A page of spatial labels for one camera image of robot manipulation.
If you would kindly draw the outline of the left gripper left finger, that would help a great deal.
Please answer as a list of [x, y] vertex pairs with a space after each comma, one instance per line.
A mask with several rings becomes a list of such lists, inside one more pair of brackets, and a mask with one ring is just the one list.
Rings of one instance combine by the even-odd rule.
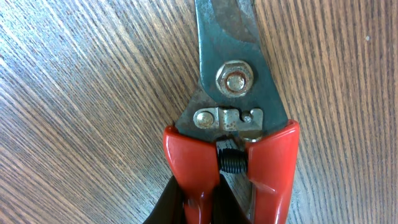
[[183, 191], [174, 176], [169, 179], [154, 209], [143, 224], [186, 224]]

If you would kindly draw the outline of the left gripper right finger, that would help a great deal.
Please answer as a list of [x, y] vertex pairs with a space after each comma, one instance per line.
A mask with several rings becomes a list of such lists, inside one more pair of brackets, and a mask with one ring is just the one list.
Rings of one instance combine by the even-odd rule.
[[212, 224], [249, 224], [223, 174], [213, 190]]

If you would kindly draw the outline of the red handled pruning shears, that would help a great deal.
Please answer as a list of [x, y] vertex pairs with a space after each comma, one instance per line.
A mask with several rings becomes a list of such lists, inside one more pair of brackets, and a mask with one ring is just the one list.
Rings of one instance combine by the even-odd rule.
[[221, 174], [252, 184], [253, 223], [285, 223], [300, 126], [289, 119], [260, 47], [252, 1], [196, 0], [200, 77], [163, 146], [188, 223], [215, 222]]

